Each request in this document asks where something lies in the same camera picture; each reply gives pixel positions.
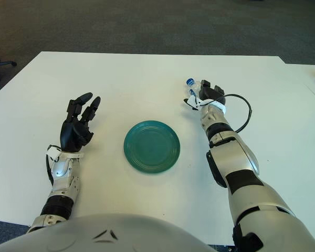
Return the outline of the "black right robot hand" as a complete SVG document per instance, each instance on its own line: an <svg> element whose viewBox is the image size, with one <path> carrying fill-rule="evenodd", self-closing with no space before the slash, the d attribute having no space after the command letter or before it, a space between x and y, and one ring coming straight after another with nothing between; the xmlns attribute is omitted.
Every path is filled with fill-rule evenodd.
<svg viewBox="0 0 315 252"><path fill-rule="evenodd" d="M212 99L220 102L221 104L225 105L225 93L222 88L215 85L213 88L211 87L211 83L207 80L201 81L200 90L198 92L199 98L201 100Z"/></svg>

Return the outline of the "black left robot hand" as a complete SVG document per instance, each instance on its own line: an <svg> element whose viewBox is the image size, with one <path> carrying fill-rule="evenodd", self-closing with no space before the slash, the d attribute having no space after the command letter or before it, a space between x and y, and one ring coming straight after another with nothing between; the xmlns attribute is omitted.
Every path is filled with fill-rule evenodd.
<svg viewBox="0 0 315 252"><path fill-rule="evenodd" d="M96 97L90 106L87 106L83 113L82 107L92 98L91 92L70 100L67 108L67 117L62 124L60 132L60 146L64 152L79 152L92 139L93 133L89 130L89 122L95 117L96 111L101 102Z"/></svg>

